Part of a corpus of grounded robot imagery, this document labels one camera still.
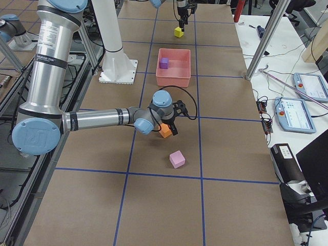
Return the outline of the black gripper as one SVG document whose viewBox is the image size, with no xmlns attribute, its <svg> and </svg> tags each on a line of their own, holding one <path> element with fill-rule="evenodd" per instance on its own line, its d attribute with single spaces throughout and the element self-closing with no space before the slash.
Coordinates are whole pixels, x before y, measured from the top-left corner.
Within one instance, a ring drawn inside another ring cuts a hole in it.
<svg viewBox="0 0 328 246">
<path fill-rule="evenodd" d="M 191 14 L 194 14 L 197 9 L 197 4 L 178 4 L 178 15 L 179 27 L 182 28 L 182 31 L 185 30 L 185 25 L 187 24 L 187 19 Z"/>
<path fill-rule="evenodd" d="M 170 115 L 164 116 L 162 118 L 162 123 L 167 124 L 172 132 L 173 135 L 177 135 L 178 131 L 174 124 L 175 118 L 179 115 L 189 116 L 188 110 L 186 108 L 185 103 L 182 100 L 178 100 L 177 102 L 173 103 L 173 111 Z M 161 124 L 157 125 L 152 131 L 159 132 L 162 130 Z"/>
</svg>

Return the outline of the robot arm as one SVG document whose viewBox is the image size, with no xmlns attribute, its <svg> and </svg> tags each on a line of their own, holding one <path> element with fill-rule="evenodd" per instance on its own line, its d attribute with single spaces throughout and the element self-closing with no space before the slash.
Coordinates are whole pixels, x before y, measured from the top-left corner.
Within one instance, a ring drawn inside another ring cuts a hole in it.
<svg viewBox="0 0 328 246">
<path fill-rule="evenodd" d="M 81 129 L 133 125 L 149 134 L 161 123 L 177 134 L 175 118 L 187 115 L 185 104 L 173 101 L 166 89 L 156 91 L 146 109 L 117 108 L 90 112 L 64 112 L 59 107 L 73 34 L 81 28 L 87 1 L 40 1 L 42 24 L 28 97 L 20 105 L 12 131 L 14 146 L 23 153 L 42 155 L 52 151 L 60 137 Z"/>
<path fill-rule="evenodd" d="M 178 24 L 178 28 L 182 33 L 185 32 L 185 27 L 189 23 L 189 18 L 196 12 L 196 1 L 160 1 L 149 0 L 150 4 L 160 9 L 160 14 L 163 20 L 174 21 Z"/>
</svg>

